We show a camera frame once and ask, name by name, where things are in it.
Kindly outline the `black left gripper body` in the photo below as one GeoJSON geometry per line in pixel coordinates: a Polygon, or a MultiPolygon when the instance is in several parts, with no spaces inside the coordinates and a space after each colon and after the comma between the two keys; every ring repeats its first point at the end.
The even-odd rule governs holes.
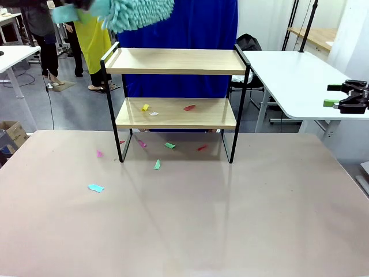
{"type": "Polygon", "coordinates": [[[90,9],[95,0],[62,0],[64,4],[72,4],[78,9],[90,9]]]}

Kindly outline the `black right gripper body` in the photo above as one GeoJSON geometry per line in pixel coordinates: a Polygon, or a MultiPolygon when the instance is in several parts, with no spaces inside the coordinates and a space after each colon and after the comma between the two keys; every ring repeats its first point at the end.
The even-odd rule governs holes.
{"type": "Polygon", "coordinates": [[[360,104],[360,113],[365,113],[366,110],[369,110],[369,87],[368,86],[363,86],[360,87],[360,93],[361,93],[361,98],[359,100],[359,104],[360,104]]]}

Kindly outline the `teal chenille duster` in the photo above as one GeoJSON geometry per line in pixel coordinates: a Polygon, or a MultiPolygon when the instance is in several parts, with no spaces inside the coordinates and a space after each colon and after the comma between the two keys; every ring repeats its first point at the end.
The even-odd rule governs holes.
{"type": "MultiPolygon", "coordinates": [[[[174,0],[95,0],[90,9],[80,9],[97,17],[103,29],[115,33],[135,31],[170,18],[174,0]]],[[[52,12],[56,24],[77,21],[77,9],[72,4],[63,4],[52,12]]]]}

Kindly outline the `black metal wooden two-tier shelf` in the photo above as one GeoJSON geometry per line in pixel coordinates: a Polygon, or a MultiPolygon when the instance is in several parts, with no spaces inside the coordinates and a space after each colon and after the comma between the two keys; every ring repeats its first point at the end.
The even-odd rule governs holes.
{"type": "MultiPolygon", "coordinates": [[[[169,74],[169,75],[205,75],[229,76],[244,74],[248,78],[251,64],[236,44],[233,50],[171,49],[171,48],[122,48],[114,43],[101,57],[103,77],[119,74],[125,81],[127,74],[169,74]]],[[[118,159],[124,162],[129,142],[121,148],[118,138],[119,129],[175,129],[175,130],[220,130],[225,141],[225,130],[233,130],[232,146],[225,148],[229,163],[233,163],[242,119],[247,80],[243,83],[239,111],[234,114],[229,97],[224,98],[130,98],[125,100],[117,115],[111,98],[111,90],[105,85],[111,124],[114,133],[118,159]],[[184,108],[195,107],[190,111],[184,108]]]]}

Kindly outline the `person in yellow apron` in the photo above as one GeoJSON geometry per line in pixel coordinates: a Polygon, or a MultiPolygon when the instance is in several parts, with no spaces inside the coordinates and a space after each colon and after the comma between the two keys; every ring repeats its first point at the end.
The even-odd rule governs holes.
{"type": "Polygon", "coordinates": [[[110,49],[111,40],[107,29],[102,28],[97,17],[77,9],[78,20],[73,21],[75,33],[86,61],[91,78],[91,91],[105,93],[105,81],[101,71],[100,59],[110,49]]]}

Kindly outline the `person in dark clothes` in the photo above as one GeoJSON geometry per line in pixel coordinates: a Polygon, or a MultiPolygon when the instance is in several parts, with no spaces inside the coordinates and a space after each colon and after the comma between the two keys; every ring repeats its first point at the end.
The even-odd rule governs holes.
{"type": "Polygon", "coordinates": [[[32,5],[24,8],[29,30],[40,46],[40,61],[42,75],[51,84],[63,85],[58,79],[58,55],[56,48],[56,36],[51,14],[44,0],[30,1],[32,5]]]}

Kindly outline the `wooden top table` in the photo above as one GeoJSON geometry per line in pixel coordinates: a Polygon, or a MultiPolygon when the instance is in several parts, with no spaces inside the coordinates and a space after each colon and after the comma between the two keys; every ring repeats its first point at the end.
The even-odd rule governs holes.
{"type": "MultiPolygon", "coordinates": [[[[305,36],[306,28],[302,29],[297,27],[287,28],[290,33],[299,37],[299,40],[303,40],[305,36]]],[[[336,38],[337,28],[311,28],[307,37],[307,42],[313,44],[315,47],[330,51],[336,38]]]]}

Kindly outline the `large white side table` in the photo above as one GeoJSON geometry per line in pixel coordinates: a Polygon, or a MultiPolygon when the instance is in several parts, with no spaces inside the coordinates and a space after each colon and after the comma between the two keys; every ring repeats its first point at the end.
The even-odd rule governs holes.
{"type": "Polygon", "coordinates": [[[328,91],[327,86],[341,84],[346,75],[308,52],[246,51],[246,58],[265,87],[255,132],[262,131],[268,98],[276,101],[284,114],[301,121],[300,132],[309,123],[316,123],[324,131],[323,139],[330,138],[343,120],[369,121],[365,114],[342,114],[332,107],[324,107],[325,99],[342,100],[342,92],[328,91]]]}

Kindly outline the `black stand pole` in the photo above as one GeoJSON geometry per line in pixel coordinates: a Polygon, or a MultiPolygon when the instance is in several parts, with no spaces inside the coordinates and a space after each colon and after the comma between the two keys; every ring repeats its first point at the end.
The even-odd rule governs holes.
{"type": "Polygon", "coordinates": [[[303,36],[302,43],[300,45],[300,49],[299,49],[300,53],[304,52],[304,48],[305,48],[305,45],[306,45],[306,42],[307,42],[307,39],[308,39],[308,35],[310,33],[310,29],[311,29],[311,26],[312,26],[312,22],[314,20],[314,16],[315,16],[315,12],[316,12],[317,7],[318,7],[318,0],[314,0],[314,3],[312,5],[310,18],[309,18],[308,24],[306,26],[306,30],[305,30],[305,34],[303,36]]]}

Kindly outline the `white background desk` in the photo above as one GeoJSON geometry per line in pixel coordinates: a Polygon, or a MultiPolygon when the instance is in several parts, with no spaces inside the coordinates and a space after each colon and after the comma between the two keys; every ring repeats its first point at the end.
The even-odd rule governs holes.
{"type": "Polygon", "coordinates": [[[7,13],[7,14],[0,14],[0,36],[4,43],[7,43],[6,38],[4,36],[4,32],[2,30],[3,26],[11,25],[13,27],[14,33],[16,34],[18,45],[23,45],[20,32],[18,30],[18,21],[17,18],[21,16],[21,13],[7,13]]]}

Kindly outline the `white desk with grey leg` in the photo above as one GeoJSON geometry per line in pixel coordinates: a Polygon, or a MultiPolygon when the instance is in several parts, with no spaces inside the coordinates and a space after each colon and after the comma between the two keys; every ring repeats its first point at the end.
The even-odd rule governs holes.
{"type": "Polygon", "coordinates": [[[0,46],[0,52],[2,52],[2,55],[0,55],[0,73],[6,72],[15,91],[16,97],[19,99],[22,99],[24,95],[21,92],[12,67],[39,50],[39,46],[0,46]]]}

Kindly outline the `beige floor mat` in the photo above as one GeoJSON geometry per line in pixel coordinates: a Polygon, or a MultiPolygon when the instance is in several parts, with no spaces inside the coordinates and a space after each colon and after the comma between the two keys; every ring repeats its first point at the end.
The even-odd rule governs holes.
{"type": "Polygon", "coordinates": [[[58,83],[48,83],[48,89],[55,91],[55,92],[62,92],[72,86],[76,85],[75,82],[71,81],[64,81],[63,84],[58,83]]]}

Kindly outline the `black tripod stand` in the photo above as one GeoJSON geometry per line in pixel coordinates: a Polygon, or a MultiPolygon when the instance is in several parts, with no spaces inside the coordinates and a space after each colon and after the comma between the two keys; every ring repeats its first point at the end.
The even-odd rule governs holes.
{"type": "Polygon", "coordinates": [[[292,28],[292,26],[293,26],[295,16],[296,16],[296,12],[298,10],[298,6],[299,6],[299,0],[293,0],[293,6],[292,6],[290,18],[289,18],[289,21],[288,21],[288,25],[287,25],[287,29],[286,29],[286,33],[285,33],[285,36],[284,36],[282,49],[281,49],[282,51],[285,51],[286,48],[287,48],[288,40],[289,40],[289,36],[290,36],[289,29],[292,28]]]}

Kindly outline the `black office chair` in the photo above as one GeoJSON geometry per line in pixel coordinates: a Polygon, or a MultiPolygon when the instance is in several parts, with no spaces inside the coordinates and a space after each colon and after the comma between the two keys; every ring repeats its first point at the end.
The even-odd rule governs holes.
{"type": "MultiPolygon", "coordinates": [[[[245,33],[237,38],[236,44],[240,47],[242,51],[261,51],[261,45],[259,41],[245,33]]],[[[242,89],[244,82],[244,76],[241,75],[233,75],[231,79],[231,88],[242,89]]],[[[247,83],[249,85],[248,91],[250,92],[250,103],[260,110],[260,104],[256,104],[256,102],[252,99],[252,92],[265,92],[265,87],[259,77],[251,70],[248,76],[247,83]]]]}

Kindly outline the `blue curtain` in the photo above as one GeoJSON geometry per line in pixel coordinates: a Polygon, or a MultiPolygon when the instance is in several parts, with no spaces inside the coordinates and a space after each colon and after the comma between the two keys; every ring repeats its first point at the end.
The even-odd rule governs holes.
{"type": "MultiPolygon", "coordinates": [[[[124,48],[232,50],[237,38],[238,0],[174,0],[171,17],[118,34],[124,48]]],[[[229,76],[127,74],[134,98],[224,98],[229,76]]]]}

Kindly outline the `brown cardboard box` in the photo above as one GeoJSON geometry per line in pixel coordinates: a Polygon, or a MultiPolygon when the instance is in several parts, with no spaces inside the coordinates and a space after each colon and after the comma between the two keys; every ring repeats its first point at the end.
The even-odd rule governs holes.
{"type": "Polygon", "coordinates": [[[17,148],[9,146],[9,150],[12,154],[15,153],[28,139],[24,128],[17,121],[1,121],[0,129],[4,130],[17,146],[17,148]]]}

